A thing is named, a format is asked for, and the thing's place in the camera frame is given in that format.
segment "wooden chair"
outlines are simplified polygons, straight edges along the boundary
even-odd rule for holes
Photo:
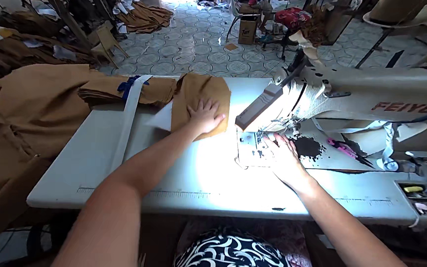
[[[118,48],[127,58],[129,55],[123,50],[120,44],[116,41],[115,37],[111,35],[110,30],[107,27],[100,27],[96,30],[96,34],[100,43],[92,48],[92,52],[95,55],[96,60],[98,61],[98,56],[106,58],[108,61],[115,65],[115,68],[119,68],[113,60],[113,53],[110,49],[115,46]]]

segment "person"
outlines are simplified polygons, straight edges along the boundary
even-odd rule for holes
[[[248,4],[253,9],[261,9],[264,18],[261,21],[261,24],[258,26],[258,29],[262,33],[266,33],[266,22],[273,19],[271,14],[273,12],[273,7],[271,6],[270,2],[268,2],[268,0],[249,0]]]
[[[191,118],[187,124],[111,173],[87,200],[53,266],[135,266],[143,196],[196,137],[210,132],[225,118],[224,114],[215,116],[218,106],[218,102],[200,100],[196,109],[188,107]],[[393,252],[307,173],[294,143],[277,133],[274,136],[277,144],[264,137],[274,157],[273,173],[296,192],[344,263],[355,267],[404,267]],[[227,233],[229,242],[222,242],[227,237],[224,231],[227,230],[201,236],[176,259],[175,266],[289,266],[280,251],[262,240],[240,236],[237,230]],[[247,249],[239,251],[242,246]]]
[[[273,19],[273,7],[268,0],[238,0],[237,7],[241,14],[258,14],[258,10],[261,10],[263,20],[261,20],[261,16],[258,17],[258,29],[262,33],[266,33],[266,22]]]

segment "black and white patterned clothing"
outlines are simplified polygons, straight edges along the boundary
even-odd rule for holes
[[[233,227],[200,235],[174,260],[174,267],[290,267],[281,252],[265,240]]]

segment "cardboard box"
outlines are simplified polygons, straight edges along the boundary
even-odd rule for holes
[[[238,34],[238,43],[252,45],[255,42],[256,17],[248,17],[240,20],[240,32]]]

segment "pink fabric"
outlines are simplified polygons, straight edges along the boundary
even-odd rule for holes
[[[288,27],[288,29],[295,29],[304,25],[304,23],[311,19],[311,14],[299,8],[288,8],[276,12],[274,20],[278,23]]]

